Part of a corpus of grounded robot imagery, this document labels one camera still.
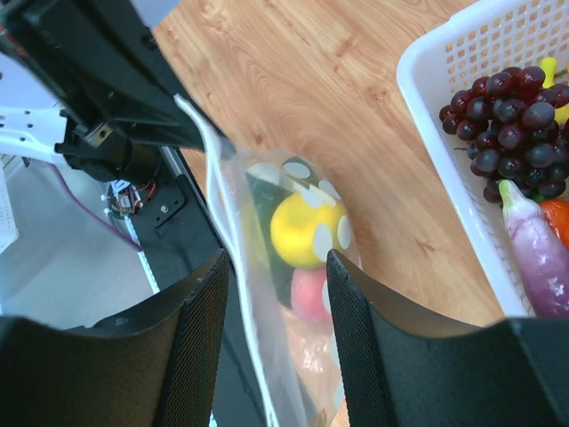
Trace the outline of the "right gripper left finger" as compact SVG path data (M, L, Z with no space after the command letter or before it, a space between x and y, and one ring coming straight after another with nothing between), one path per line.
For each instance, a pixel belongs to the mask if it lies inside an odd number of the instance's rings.
M2 425L208 425L228 284L221 250L91 327L2 317Z

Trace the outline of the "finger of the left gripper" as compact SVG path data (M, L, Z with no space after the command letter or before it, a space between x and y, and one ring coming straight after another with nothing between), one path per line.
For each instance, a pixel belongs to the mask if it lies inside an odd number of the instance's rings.
M1 4L1 150L56 160L66 110L138 144L221 159L234 143L188 95L129 1Z

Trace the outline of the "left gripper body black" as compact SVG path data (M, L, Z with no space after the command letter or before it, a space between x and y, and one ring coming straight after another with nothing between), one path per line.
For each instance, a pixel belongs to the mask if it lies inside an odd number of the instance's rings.
M72 169L100 182L155 179L160 167L156 149L130 141L106 122L88 128L64 109L60 115L67 123L63 140L54 145L54 152L63 156Z

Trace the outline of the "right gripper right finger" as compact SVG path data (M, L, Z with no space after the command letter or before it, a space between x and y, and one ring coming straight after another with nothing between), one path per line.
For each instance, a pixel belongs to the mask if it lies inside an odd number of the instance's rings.
M413 302L338 251L326 268L351 425L567 425L566 319L477 327Z

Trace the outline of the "polka dot zip bag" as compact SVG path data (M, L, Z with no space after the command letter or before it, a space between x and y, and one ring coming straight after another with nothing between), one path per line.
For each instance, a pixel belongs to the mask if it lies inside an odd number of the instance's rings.
M359 262L341 196L286 149L240 149L180 95L204 146L206 201L231 257L245 340L270 426L328 426L344 398L328 296L331 251Z

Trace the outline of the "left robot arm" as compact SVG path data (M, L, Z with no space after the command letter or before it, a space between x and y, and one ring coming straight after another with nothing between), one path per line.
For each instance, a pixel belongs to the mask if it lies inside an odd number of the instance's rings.
M234 155L163 56L170 1L4 1L1 150L97 181L152 181L162 147Z

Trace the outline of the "fake pink peach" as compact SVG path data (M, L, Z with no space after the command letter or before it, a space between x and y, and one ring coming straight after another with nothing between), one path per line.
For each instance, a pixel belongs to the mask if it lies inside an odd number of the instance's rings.
M291 285L291 304L294 313L299 318L316 325L330 323L332 316L327 297L325 268L294 270Z

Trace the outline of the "fake purple eggplant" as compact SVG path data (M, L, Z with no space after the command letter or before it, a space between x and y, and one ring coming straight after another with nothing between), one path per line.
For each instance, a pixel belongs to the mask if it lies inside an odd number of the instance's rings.
M505 228L534 314L566 317L568 249L549 226L541 207L513 181L500 181L499 192Z

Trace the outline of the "fake yellow apple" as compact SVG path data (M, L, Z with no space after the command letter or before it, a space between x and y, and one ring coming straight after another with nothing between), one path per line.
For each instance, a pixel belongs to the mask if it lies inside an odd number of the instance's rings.
M345 205L329 197L292 194L277 206L269 231L276 253L297 269L316 269L329 251L348 253L356 244Z

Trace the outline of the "fake red chili pepper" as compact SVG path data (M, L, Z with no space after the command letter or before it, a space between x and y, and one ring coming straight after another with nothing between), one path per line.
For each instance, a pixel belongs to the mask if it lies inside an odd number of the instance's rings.
M554 234L569 248L569 203L552 198L541 201L540 207Z

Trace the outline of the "fake grape bunch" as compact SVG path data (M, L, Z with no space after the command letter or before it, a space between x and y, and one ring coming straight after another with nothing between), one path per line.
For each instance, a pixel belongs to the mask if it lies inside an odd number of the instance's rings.
M568 188L568 84L539 66L509 67L459 90L438 113L443 131L465 142L483 197L499 204L513 181L538 202Z

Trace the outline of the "white plastic basket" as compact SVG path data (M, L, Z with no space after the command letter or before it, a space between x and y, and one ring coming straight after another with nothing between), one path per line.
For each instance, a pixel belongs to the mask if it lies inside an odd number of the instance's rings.
M568 314L568 252L541 200L567 125L536 102L547 58L568 57L565 1L479 1L415 41L397 68L405 102L507 315Z

